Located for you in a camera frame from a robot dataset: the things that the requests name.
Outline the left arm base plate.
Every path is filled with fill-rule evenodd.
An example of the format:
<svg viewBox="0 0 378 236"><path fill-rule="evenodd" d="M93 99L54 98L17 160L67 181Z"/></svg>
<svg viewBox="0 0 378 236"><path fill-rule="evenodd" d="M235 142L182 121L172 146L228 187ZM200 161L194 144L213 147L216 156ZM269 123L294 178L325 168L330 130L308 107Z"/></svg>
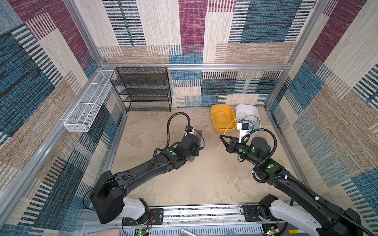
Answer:
<svg viewBox="0 0 378 236"><path fill-rule="evenodd" d="M138 220L131 218L123 218L122 226L147 226L147 225L162 225L164 217L163 208L153 208L145 212Z"/></svg>

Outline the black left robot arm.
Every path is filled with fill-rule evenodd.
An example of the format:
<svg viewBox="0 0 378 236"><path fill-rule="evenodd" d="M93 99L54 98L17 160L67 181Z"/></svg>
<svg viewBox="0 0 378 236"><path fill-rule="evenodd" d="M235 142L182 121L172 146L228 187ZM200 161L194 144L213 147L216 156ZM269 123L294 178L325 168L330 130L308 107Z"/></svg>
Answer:
<svg viewBox="0 0 378 236"><path fill-rule="evenodd" d="M202 135L194 134L196 129L190 124L187 113L175 113L167 125L176 116L185 116L186 125L184 136L180 142L166 143L164 148L156 148L153 157L132 169L112 174L111 171L102 173L95 186L88 191L93 209L100 224L107 224L117 217L128 218L138 225L152 221L151 209L143 198L129 198L128 194L145 182L172 170L178 170L188 161L199 156L204 148L201 144Z"/></svg>

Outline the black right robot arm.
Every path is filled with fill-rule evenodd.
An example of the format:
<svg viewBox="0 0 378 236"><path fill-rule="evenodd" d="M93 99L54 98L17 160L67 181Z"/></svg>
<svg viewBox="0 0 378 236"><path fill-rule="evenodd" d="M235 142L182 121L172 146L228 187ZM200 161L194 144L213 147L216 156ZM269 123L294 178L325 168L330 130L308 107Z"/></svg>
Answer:
<svg viewBox="0 0 378 236"><path fill-rule="evenodd" d="M237 153L242 161L254 164L253 179L258 183L267 183L288 195L303 210L285 204L273 195L267 195L259 202L262 218L283 220L310 236L372 236L373 232L363 227L360 215L349 208L342 209L315 193L304 183L296 179L283 165L271 157L277 149L277 138L273 132L262 129L273 138L273 147L264 154L260 145L247 145L247 138L255 131L251 130L243 138L220 135L226 151Z"/></svg>

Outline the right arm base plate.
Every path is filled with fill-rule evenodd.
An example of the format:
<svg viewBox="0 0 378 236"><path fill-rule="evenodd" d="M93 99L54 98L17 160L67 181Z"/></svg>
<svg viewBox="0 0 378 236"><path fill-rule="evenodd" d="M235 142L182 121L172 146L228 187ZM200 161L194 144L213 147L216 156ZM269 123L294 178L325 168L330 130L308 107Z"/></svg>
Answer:
<svg viewBox="0 0 378 236"><path fill-rule="evenodd" d="M258 205L243 204L239 208L239 211L244 216L246 222L259 222L259 223L265 223L265 224L267 224L268 222L276 222L276 223L277 222L283 222L283 223L285 223L285 221L283 221L281 219L274 218L274 217L271 217L271 218L268 218L268 219L263 219L259 215Z"/></svg>

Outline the dark grey cable spool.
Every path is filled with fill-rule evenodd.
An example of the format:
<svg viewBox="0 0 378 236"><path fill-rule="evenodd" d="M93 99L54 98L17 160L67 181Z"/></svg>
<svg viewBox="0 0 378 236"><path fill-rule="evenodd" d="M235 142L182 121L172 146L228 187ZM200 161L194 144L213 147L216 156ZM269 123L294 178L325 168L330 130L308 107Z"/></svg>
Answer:
<svg viewBox="0 0 378 236"><path fill-rule="evenodd" d="M202 130L196 130L196 129L194 129L194 131L195 131L195 136L198 138L199 142L201 143L203 141ZM189 162L193 162L196 157L198 157L198 156L192 156L191 155L189 157Z"/></svg>

